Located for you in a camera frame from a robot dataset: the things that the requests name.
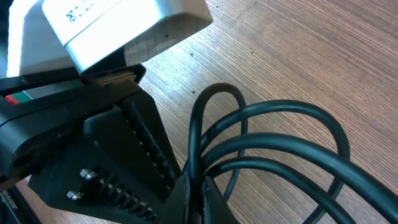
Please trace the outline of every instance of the wooden table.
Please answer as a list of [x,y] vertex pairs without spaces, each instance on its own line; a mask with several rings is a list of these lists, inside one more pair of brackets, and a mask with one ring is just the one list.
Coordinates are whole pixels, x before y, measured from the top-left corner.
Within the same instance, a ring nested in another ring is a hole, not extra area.
[[[396,0],[208,0],[214,23],[144,63],[141,86],[156,100],[179,163],[187,159],[193,102],[205,87],[236,85],[248,104],[302,100],[329,111],[343,125],[352,161],[398,193],[398,2]],[[237,108],[228,94],[209,102],[203,129]],[[318,121],[292,113],[250,119],[250,132],[293,134],[335,149]],[[239,133],[239,125],[214,143]],[[282,152],[247,155],[282,161],[327,189],[331,175]],[[229,174],[217,178],[223,190]],[[46,207],[18,186],[43,223],[103,223]],[[386,223],[344,187],[337,201],[358,223]],[[272,174],[242,170],[229,201],[241,223],[301,223],[315,203]],[[320,223],[333,223],[328,216]]]

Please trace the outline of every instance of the thick black cable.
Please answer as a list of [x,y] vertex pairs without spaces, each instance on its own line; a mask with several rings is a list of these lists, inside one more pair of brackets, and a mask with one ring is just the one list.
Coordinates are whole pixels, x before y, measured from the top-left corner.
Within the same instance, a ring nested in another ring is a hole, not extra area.
[[[200,178],[201,178],[201,167],[200,167],[200,158],[202,152],[205,150],[205,147],[201,147],[201,128],[203,123],[203,114],[205,112],[205,107],[209,99],[221,92],[227,92],[232,94],[236,101],[238,102],[238,106],[243,108],[246,106],[244,101],[244,97],[242,93],[235,87],[227,83],[217,83],[211,85],[204,89],[195,104],[193,105],[191,121],[190,121],[190,129],[189,129],[189,140],[188,140],[188,161],[187,164],[191,164],[192,166],[187,167],[187,172],[191,181],[191,186],[193,187],[193,192],[195,192],[195,188],[200,188]],[[241,120],[241,134],[246,134],[248,132],[248,120]],[[244,155],[244,150],[238,152],[238,157]],[[229,183],[227,185],[226,191],[224,193],[224,198],[228,200],[231,195],[234,185],[238,179],[239,170],[234,170]]]
[[[319,122],[324,124],[329,129],[329,131],[331,132],[332,136],[336,141],[336,146],[339,156],[349,160],[348,139],[339,122],[322,108],[319,108],[310,103],[304,103],[295,100],[266,101],[262,103],[249,105],[243,109],[236,110],[226,115],[225,117],[221,118],[215,124],[213,124],[203,134],[201,145],[202,147],[206,148],[212,142],[212,140],[214,140],[214,138],[217,137],[217,135],[219,135],[223,130],[236,124],[241,119],[250,118],[252,116],[260,114],[283,112],[283,111],[305,114],[307,116],[311,116],[317,119]],[[332,198],[336,199],[337,195],[340,193],[342,188],[343,188],[342,181],[334,178],[328,189],[328,193],[331,195]],[[325,211],[322,208],[317,207],[304,223],[305,224],[316,223],[322,218],[324,214]]]
[[265,148],[306,159],[342,180],[384,218],[398,223],[398,196],[365,170],[330,150],[304,139],[275,133],[251,133],[225,140],[202,158],[204,169],[223,156],[242,149]]
[[260,157],[241,157],[228,159],[220,162],[208,169],[205,176],[215,178],[225,172],[233,169],[259,169],[276,174],[285,180],[289,181],[308,196],[310,196],[316,203],[319,204],[337,223],[349,224],[355,223],[346,210],[341,207],[328,193],[326,193],[319,185],[314,183],[308,177],[304,176],[295,169],[272,159],[265,159]]

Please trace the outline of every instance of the cable bundle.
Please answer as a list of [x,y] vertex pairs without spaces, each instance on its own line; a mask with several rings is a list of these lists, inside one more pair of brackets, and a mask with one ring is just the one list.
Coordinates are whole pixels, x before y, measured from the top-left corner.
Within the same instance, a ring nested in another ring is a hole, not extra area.
[[[201,136],[203,114],[208,100],[215,94],[227,92],[238,102],[239,109],[221,118]],[[338,153],[323,146],[286,134],[250,133],[248,118],[271,112],[294,112],[311,116],[323,123],[333,135]],[[217,135],[230,126],[241,122],[241,135],[227,139],[204,156],[203,151]],[[245,157],[244,150],[250,148],[273,149],[288,152],[306,159],[335,176],[328,192],[293,168],[271,159]],[[238,151],[238,157],[211,165],[223,156]],[[226,83],[217,83],[201,92],[193,105],[189,142],[188,161],[183,168],[188,172],[191,183],[191,207],[201,206],[197,195],[205,176],[215,178],[233,170],[224,193],[227,201],[238,179],[239,169],[259,169],[274,173],[304,191],[319,206],[304,223],[316,223],[327,212],[337,223],[355,223],[350,215],[336,202],[337,195],[344,184],[351,187],[384,218],[398,223],[398,196],[373,176],[349,161],[349,143],[347,136],[337,120],[325,110],[294,100],[272,100],[246,106],[242,93]]]

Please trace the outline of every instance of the wooden floor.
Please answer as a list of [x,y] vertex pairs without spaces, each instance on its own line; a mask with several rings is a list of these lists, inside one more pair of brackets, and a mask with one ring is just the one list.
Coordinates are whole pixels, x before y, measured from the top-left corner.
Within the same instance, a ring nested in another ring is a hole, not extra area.
[[[179,163],[187,159],[193,103],[205,87],[236,85],[247,103],[302,100],[343,125],[352,161],[398,193],[398,2],[396,0],[208,0],[214,23],[144,63],[141,86],[156,100]],[[211,99],[203,128],[237,108],[227,94]],[[319,122],[291,113],[258,116],[250,132],[287,133],[335,143]],[[239,125],[215,143],[239,133]],[[327,189],[320,168],[282,152],[248,150],[282,161]],[[223,190],[229,174],[217,178]],[[102,223],[46,207],[19,183],[43,223]],[[344,187],[337,201],[357,223],[386,223]],[[241,223],[301,223],[315,203],[272,174],[243,170],[229,201]],[[328,216],[320,223],[333,223]]]

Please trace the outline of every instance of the cable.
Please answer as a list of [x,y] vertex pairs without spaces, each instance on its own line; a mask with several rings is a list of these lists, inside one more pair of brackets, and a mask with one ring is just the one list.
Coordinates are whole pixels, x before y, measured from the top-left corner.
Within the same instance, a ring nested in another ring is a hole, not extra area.
[[306,159],[342,180],[384,218],[398,223],[398,196],[380,181],[347,159],[313,142],[275,133],[251,133],[225,140],[202,158],[204,169],[229,153],[249,148],[288,152]]
[[[311,116],[317,119],[319,122],[324,124],[332,136],[336,141],[337,151],[341,158],[349,160],[349,143],[347,136],[344,132],[344,129],[341,127],[339,122],[332,117],[331,114],[310,103],[304,103],[295,100],[272,100],[261,103],[256,103],[253,105],[246,106],[245,108],[241,108],[236,110],[225,117],[221,118],[215,124],[213,124],[203,135],[201,140],[202,147],[207,147],[212,140],[214,140],[217,135],[219,135],[223,130],[229,128],[230,126],[236,124],[241,119],[250,118],[252,116],[272,113],[272,112],[294,112],[305,114],[307,116]],[[337,195],[340,193],[343,188],[342,181],[334,178],[329,189],[328,193],[332,198],[336,199]],[[319,221],[322,216],[325,214],[325,211],[317,207],[311,215],[306,219],[304,223],[316,223]]]
[[[227,83],[217,83],[211,85],[204,89],[195,104],[193,105],[191,121],[190,121],[190,129],[189,129],[189,140],[188,140],[188,161],[185,164],[183,171],[187,171],[190,177],[190,181],[192,182],[192,186],[200,186],[200,177],[201,177],[201,168],[200,168],[200,157],[202,152],[208,146],[201,146],[201,128],[203,123],[203,114],[205,112],[205,107],[209,99],[221,92],[227,92],[232,94],[240,108],[246,106],[242,93],[235,87]],[[241,120],[241,134],[246,134],[248,132],[248,120]],[[244,150],[238,152],[238,157],[242,157],[244,155]],[[235,183],[238,179],[239,170],[234,170],[231,178],[228,182],[227,188],[224,193],[224,199],[228,200],[231,195]]]
[[259,169],[276,174],[289,181],[319,204],[337,223],[355,223],[350,215],[319,185],[295,169],[272,159],[241,157],[228,159],[208,169],[203,176],[215,178],[233,169]]

